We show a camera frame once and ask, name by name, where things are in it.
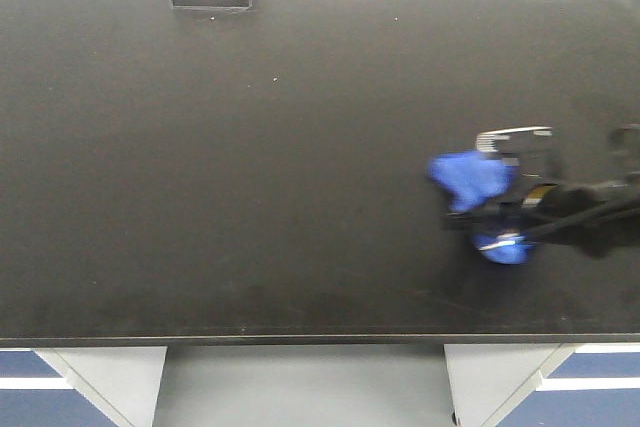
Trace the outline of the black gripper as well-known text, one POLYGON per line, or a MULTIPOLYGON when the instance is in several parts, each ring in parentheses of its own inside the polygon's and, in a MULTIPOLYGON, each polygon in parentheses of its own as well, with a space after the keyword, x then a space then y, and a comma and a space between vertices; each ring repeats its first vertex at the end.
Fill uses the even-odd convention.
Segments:
POLYGON ((524 242, 585 242, 608 223, 608 184, 522 178, 482 209, 449 212, 443 225, 453 230, 520 234, 524 242))

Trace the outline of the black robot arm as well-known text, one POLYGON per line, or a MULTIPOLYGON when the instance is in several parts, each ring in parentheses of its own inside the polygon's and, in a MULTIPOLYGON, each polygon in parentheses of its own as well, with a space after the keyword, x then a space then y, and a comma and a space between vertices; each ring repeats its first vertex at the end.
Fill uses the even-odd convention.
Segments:
POLYGON ((550 126, 481 132, 471 150, 436 156, 428 177, 451 197, 445 224, 502 265, 526 262, 540 244, 574 245, 603 256, 639 243, 639 127, 612 130, 619 177, 597 183, 561 179, 550 126))

